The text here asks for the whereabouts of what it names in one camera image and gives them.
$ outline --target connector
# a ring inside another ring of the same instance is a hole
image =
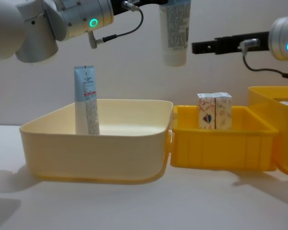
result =
[[[123,1],[121,3],[121,7],[126,9],[126,10],[129,10],[129,11],[139,11],[139,7],[127,2],[127,1]]]
[[[240,49],[242,54],[245,56],[251,47],[258,47],[260,46],[260,40],[257,38],[248,39],[240,42]]]
[[[97,48],[97,41],[95,39],[93,31],[87,32],[87,35],[88,35],[88,41],[90,43],[91,48],[96,49]]]
[[[97,39],[96,42],[97,42],[97,45],[104,43],[104,41],[102,39]]]

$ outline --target yellow bin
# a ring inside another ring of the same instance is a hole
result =
[[[271,169],[278,130],[244,106],[233,107],[232,130],[198,129],[196,106],[175,106],[171,165],[222,170]]]
[[[249,88],[250,108],[279,129],[273,148],[273,162],[288,174],[288,86],[262,86]]]

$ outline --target black gripper bracket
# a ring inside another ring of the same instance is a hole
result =
[[[241,52],[239,47],[240,42],[253,38],[258,38],[261,45],[259,47],[251,47],[248,51],[269,50],[269,32],[260,32],[254,34],[219,37],[215,38],[214,41],[192,43],[192,52],[194,54],[215,53],[217,55]]]

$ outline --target black cable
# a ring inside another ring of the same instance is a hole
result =
[[[122,36],[125,36],[125,35],[129,35],[129,34],[135,32],[135,31],[137,31],[141,27],[141,25],[143,24],[143,20],[144,20],[144,14],[143,14],[142,10],[139,8],[138,11],[141,14],[141,22],[135,29],[133,29],[133,30],[131,30],[129,32],[126,32],[126,33],[119,34],[119,35],[114,34],[114,35],[110,35],[110,36],[107,36],[107,37],[103,37],[102,38],[103,42],[110,41],[110,40],[112,40],[114,38],[117,38],[117,37],[122,37]]]
[[[264,68],[264,69],[253,69],[251,68],[248,63],[246,62],[246,58],[245,55],[242,56],[243,58],[243,63],[246,66],[246,68],[248,68],[250,71],[253,72],[261,72],[261,71],[269,71],[269,72],[275,72],[275,73],[279,73],[280,75],[282,75],[283,78],[287,78],[288,79],[288,73],[283,73],[282,71],[279,71],[277,69],[268,69],[268,68]]]

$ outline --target plastic storage bin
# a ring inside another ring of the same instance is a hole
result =
[[[250,108],[279,129],[273,149],[273,162],[288,174],[288,86],[265,86],[249,88]]]
[[[171,165],[201,169],[269,170],[277,129],[248,107],[234,106],[232,115],[232,130],[203,130],[198,129],[196,106],[175,106]]]
[[[100,136],[75,135],[74,104],[20,128],[29,170],[42,179],[140,184],[161,177],[173,104],[98,100]]]

